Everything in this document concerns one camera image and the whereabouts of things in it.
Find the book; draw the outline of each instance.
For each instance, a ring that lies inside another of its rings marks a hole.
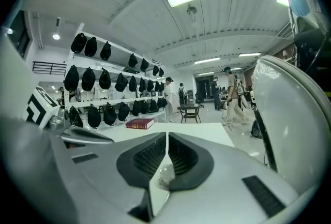
[[[149,129],[154,124],[152,118],[136,118],[125,124],[126,128]]]

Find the window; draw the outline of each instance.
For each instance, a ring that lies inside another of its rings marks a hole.
[[[27,34],[27,28],[25,26],[24,12],[19,11],[13,20],[10,29],[12,29],[12,34],[8,34],[10,40],[13,42],[17,51],[22,57],[25,55],[27,45],[30,42],[29,36]]]

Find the railing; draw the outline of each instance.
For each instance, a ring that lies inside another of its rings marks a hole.
[[[32,71],[38,74],[65,75],[66,64],[33,61]]]

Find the black grille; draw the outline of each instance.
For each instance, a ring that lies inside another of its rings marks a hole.
[[[242,180],[269,217],[276,215],[285,208],[284,204],[258,177],[250,176]]]
[[[169,137],[169,157],[176,177],[191,170],[199,160],[193,149],[173,137]]]
[[[166,138],[162,137],[133,156],[133,165],[152,178],[166,154]]]

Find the dark table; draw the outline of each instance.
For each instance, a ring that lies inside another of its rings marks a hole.
[[[182,121],[180,123],[183,122],[184,118],[185,118],[185,123],[186,123],[187,118],[194,118],[196,123],[198,123],[197,117],[199,118],[200,123],[201,123],[201,119],[199,117],[199,109],[200,109],[199,103],[183,104],[180,107],[177,107],[177,109],[180,111],[180,114],[182,115]],[[187,110],[194,110],[194,113],[188,113]]]

